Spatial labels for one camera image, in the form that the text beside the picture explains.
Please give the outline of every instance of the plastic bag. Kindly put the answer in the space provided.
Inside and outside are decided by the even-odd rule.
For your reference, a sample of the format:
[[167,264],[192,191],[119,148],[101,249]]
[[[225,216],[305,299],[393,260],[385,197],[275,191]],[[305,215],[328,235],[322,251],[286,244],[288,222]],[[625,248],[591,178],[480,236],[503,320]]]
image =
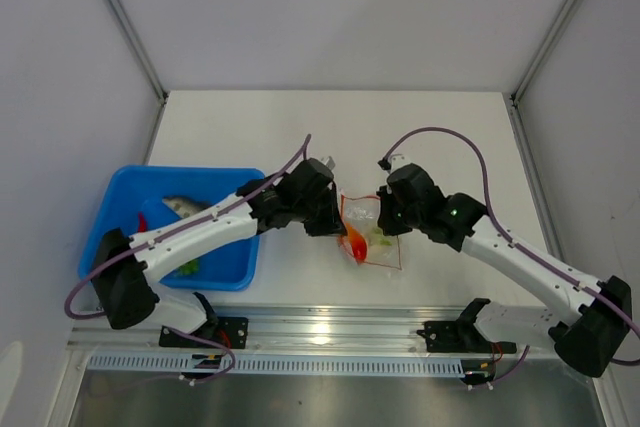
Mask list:
[[402,270],[400,239],[383,235],[378,227],[380,199],[375,195],[347,197],[340,194],[340,217],[348,235],[338,237],[338,245],[360,265],[377,265]]

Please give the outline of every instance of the blue bin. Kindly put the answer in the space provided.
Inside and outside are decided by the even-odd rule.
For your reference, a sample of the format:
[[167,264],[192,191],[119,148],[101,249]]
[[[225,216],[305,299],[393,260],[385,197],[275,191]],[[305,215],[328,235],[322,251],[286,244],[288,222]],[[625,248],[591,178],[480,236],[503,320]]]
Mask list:
[[[82,254],[78,274],[80,277],[89,274],[106,232],[119,227],[129,236],[137,231],[138,213],[144,216],[149,230],[180,220],[162,203],[163,197],[181,195],[213,205],[247,181],[262,178],[264,174],[256,169],[123,167],[111,178]],[[200,257],[197,273],[181,276],[172,272],[162,279],[162,283],[191,290],[246,289],[256,270],[259,242],[259,237],[255,236],[220,247]]]

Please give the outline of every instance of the black base bracket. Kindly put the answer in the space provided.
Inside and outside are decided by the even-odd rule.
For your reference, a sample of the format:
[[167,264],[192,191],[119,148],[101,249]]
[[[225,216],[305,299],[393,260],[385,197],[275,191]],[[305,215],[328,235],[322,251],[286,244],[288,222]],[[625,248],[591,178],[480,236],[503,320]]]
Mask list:
[[[459,322],[455,320],[432,320],[424,324],[423,330],[417,334],[424,338],[427,344],[427,352],[440,354],[497,354],[495,347],[491,350],[491,342],[482,338],[477,333],[473,336],[473,342],[465,342],[465,336],[459,331]],[[513,342],[499,342],[502,352],[515,354],[517,346]]]
[[[243,350],[249,335],[249,319],[246,317],[219,317],[215,330],[203,326],[193,333],[195,337],[212,340],[222,345],[230,344],[233,350]],[[214,349],[214,347],[185,339],[171,330],[163,328],[160,331],[160,347],[173,347],[179,349]]]

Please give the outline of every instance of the wire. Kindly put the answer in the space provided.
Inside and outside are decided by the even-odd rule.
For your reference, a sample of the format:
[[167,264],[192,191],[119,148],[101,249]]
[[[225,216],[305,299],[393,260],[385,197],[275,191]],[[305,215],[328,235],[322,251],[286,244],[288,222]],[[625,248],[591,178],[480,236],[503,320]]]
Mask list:
[[500,357],[498,357],[498,360],[495,360],[493,363],[497,364],[498,362],[500,362],[502,360],[502,357],[504,357],[504,352],[502,351],[502,347],[500,346],[500,342],[496,342],[496,348],[498,349],[498,353],[500,354]]
[[[514,245],[514,247],[517,250],[519,250],[520,252],[522,252],[524,255],[526,255],[530,259],[534,260],[535,262],[537,262],[538,264],[540,264],[542,267],[544,267],[545,269],[549,270],[550,272],[556,274],[558,277],[560,277],[564,281],[568,282],[572,286],[574,286],[576,288],[579,288],[579,289],[582,288],[582,286],[580,285],[580,282],[578,280],[574,279],[569,274],[566,274],[565,272],[563,272],[560,269],[556,268],[551,263],[547,262],[545,259],[543,259],[539,255],[537,255],[535,252],[532,252],[531,250],[529,250],[525,246],[520,245],[518,242],[513,242],[513,236],[511,234],[509,234],[509,232],[504,227],[502,227],[502,225],[500,225],[500,222],[498,221],[498,218],[496,217],[495,211],[493,210],[493,205],[491,204],[491,197],[489,195],[489,173],[487,171],[487,163],[485,162],[484,156],[482,155],[482,152],[480,151],[478,146],[471,139],[466,137],[465,135],[463,135],[463,134],[461,134],[459,132],[456,132],[455,130],[447,129],[447,128],[444,128],[444,127],[421,127],[419,129],[412,130],[411,132],[408,132],[405,135],[403,135],[395,144],[393,144],[393,146],[391,146],[391,148],[387,151],[387,153],[384,155],[384,157],[382,159],[385,160],[385,161],[388,161],[389,157],[391,156],[391,154],[393,154],[393,152],[400,146],[400,144],[402,144],[409,137],[412,137],[412,136],[414,136],[416,134],[419,134],[419,133],[422,133],[422,132],[441,132],[441,133],[449,134],[449,135],[452,135],[454,137],[457,137],[458,139],[460,139],[464,143],[466,143],[469,147],[471,147],[471,150],[473,150],[473,152],[476,154],[476,157],[478,158],[478,161],[480,162],[480,169],[482,171],[482,187],[483,187],[483,191],[484,191],[484,201],[485,201],[485,204],[486,204],[486,207],[487,207],[487,213],[489,214],[489,218],[491,219],[491,223],[496,228],[496,230],[498,232],[500,232],[500,234],[507,240],[507,242],[512,243]],[[622,311],[622,309],[620,309],[617,305],[615,305],[613,302],[611,302],[609,299],[607,299],[604,295],[600,294],[599,292],[594,291],[590,287],[584,287],[584,288],[582,288],[582,290],[584,290],[587,294],[589,294],[593,298],[599,300],[600,302],[605,304],[607,307],[609,307],[618,317],[620,317],[620,319],[622,319],[629,326],[629,328],[636,334],[638,339],[640,339],[640,326],[638,326],[631,319],[631,317],[629,317],[626,313],[624,313]],[[636,359],[636,360],[611,359],[611,363],[616,364],[616,365],[624,365],[624,366],[633,367],[633,366],[640,365],[640,358]],[[518,363],[516,364],[514,369],[509,371],[502,378],[504,378],[504,377],[506,377],[508,375],[511,375],[511,372],[513,372],[513,370],[518,368],[519,365],[521,365],[520,361],[518,361]]]
[[493,342],[491,342],[491,344],[489,345],[491,346],[491,360],[489,362],[480,364],[480,368],[486,369],[487,367],[491,367],[491,370],[493,371],[493,375],[495,375],[496,374],[496,348]]
[[[259,187],[257,187],[253,192],[247,194],[246,196],[242,197],[241,199],[237,200],[236,202],[233,202],[232,204],[228,205],[227,207],[224,207],[224,208],[220,209],[220,211],[218,211],[218,213],[217,213],[217,216],[221,216],[221,215],[225,215],[225,214],[229,213],[230,211],[232,211],[236,207],[238,207],[238,206],[244,204],[245,202],[248,202],[251,199],[253,199],[254,197],[256,197],[264,189],[266,189],[268,187],[271,187],[276,182],[276,180],[278,180],[280,177],[282,177],[285,174],[285,172],[287,171],[287,169],[289,169],[289,167],[291,167],[293,165],[293,163],[296,160],[298,160],[300,158],[300,156],[302,156],[306,152],[310,141],[311,141],[311,134],[307,134],[307,136],[304,139],[304,142],[302,143],[302,146],[296,151],[296,153],[293,155],[293,157],[291,157],[291,159],[289,159],[287,161],[287,163],[284,166],[282,166],[282,168],[278,172],[276,172],[274,175],[272,175],[266,182],[264,182]],[[208,215],[208,216],[205,216],[205,217],[200,217],[200,218],[197,218],[197,219],[193,219],[192,221],[187,222],[186,224],[183,224],[183,225],[180,225],[178,227],[175,227],[175,228],[165,232],[164,234],[159,235],[158,237],[154,238],[152,242],[153,243],[162,242],[163,240],[166,240],[169,237],[177,235],[180,232],[184,232],[187,229],[190,229],[190,228],[195,227],[197,225],[203,224],[205,222],[209,222],[213,218],[214,218],[213,215]],[[151,245],[149,244],[149,242],[146,242],[146,243],[140,244],[140,245],[138,245],[138,246],[136,246],[136,247],[134,247],[132,249],[126,250],[126,251],[116,255],[115,257],[112,257],[111,259],[107,260],[106,262],[103,262],[98,267],[93,269],[89,273],[89,275],[87,275],[85,278],[80,280],[80,282],[78,282],[75,285],[75,287],[73,289],[71,289],[71,292],[69,292],[69,295],[67,295],[67,298],[64,301],[64,313],[67,315],[67,317],[69,317],[71,319],[74,319],[74,320],[89,320],[89,319],[96,319],[98,317],[104,317],[106,315],[105,312],[94,312],[94,313],[91,313],[91,314],[78,314],[78,313],[74,312],[71,309],[71,303],[73,302],[73,299],[76,297],[76,295],[78,295],[78,292],[80,292],[89,282],[91,282],[93,279],[98,277],[100,274],[102,274],[109,267],[111,267],[112,265],[116,264],[117,262],[120,262],[122,259],[126,259],[127,257],[129,257],[131,255],[135,255],[138,252],[141,252],[141,251],[143,251],[145,249],[148,249],[149,247],[151,247]]]
[[511,377],[522,366],[522,364],[524,363],[524,359],[526,359],[527,355],[529,355],[529,350],[531,350],[531,347],[527,345],[522,351],[522,355],[518,359],[518,362],[516,362],[516,365],[511,367],[511,369],[502,374],[500,377],[496,377],[495,379],[493,379],[491,383],[495,385],[498,382],[502,382],[503,380],[507,380],[509,377]]
[[206,344],[210,347],[214,347],[216,349],[220,349],[224,352],[223,356],[229,355],[229,357],[231,358],[231,363],[225,367],[224,369],[218,371],[218,372],[214,372],[211,375],[208,375],[206,377],[200,378],[200,379],[188,379],[186,377],[184,377],[182,374],[180,376],[176,376],[173,374],[160,374],[160,375],[154,375],[153,377],[148,377],[146,379],[142,379],[142,380],[138,380],[136,382],[131,382],[129,384],[123,385],[122,387],[116,387],[115,389],[110,389],[107,393],[105,394],[92,394],[91,392],[89,392],[89,397],[91,398],[104,398],[104,397],[109,397],[112,396],[114,394],[121,394],[123,392],[127,392],[131,389],[134,389],[136,387],[140,387],[141,385],[146,385],[149,384],[151,382],[155,382],[157,380],[180,380],[180,381],[187,381],[189,383],[189,385],[194,386],[194,385],[200,385],[206,382],[210,382],[213,379],[217,379],[219,377],[222,377],[223,375],[228,374],[231,370],[233,370],[237,364],[237,359],[235,354],[233,353],[233,351],[231,350],[231,345],[229,343],[229,347],[219,344],[218,342],[215,342],[213,340],[207,340],[207,339],[202,339],[200,337],[196,337],[195,335],[190,335],[190,334],[185,334],[184,332],[181,332],[179,330],[176,329],[170,329],[174,334],[179,335],[180,337],[183,337],[185,339],[188,340],[192,340],[195,342],[199,342],[201,344]]
[[227,335],[227,333],[222,329],[220,329],[218,333],[220,334],[220,337],[222,337],[222,340],[224,341],[225,345],[231,348],[231,340],[229,339],[229,336]]

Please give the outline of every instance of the black joint motor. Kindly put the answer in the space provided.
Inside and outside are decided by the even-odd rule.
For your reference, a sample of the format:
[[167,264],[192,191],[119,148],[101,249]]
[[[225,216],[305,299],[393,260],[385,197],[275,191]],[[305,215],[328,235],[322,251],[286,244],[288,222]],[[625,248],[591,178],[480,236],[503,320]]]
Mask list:
[[[265,180],[253,180],[236,192],[248,195]],[[252,216],[258,219],[258,234],[281,229],[290,222],[302,222],[310,236],[345,235],[336,192],[331,189],[333,173],[317,159],[300,162],[278,184],[263,190],[249,201]]]
[[[107,232],[98,246],[93,268],[129,250],[129,239],[120,229]],[[144,276],[146,264],[129,256],[115,263],[91,283],[112,329],[127,329],[149,317],[158,303]]]
[[486,215],[483,204],[466,194],[445,197],[429,174],[415,164],[405,165],[387,178],[378,190],[378,226],[385,235],[418,229],[433,242],[460,251],[473,225]]
[[[600,285],[600,294],[629,317],[631,288],[615,275]],[[562,322],[549,329],[554,349],[568,365],[583,375],[600,377],[629,333],[629,326],[601,301],[580,309],[582,316],[568,327]]]

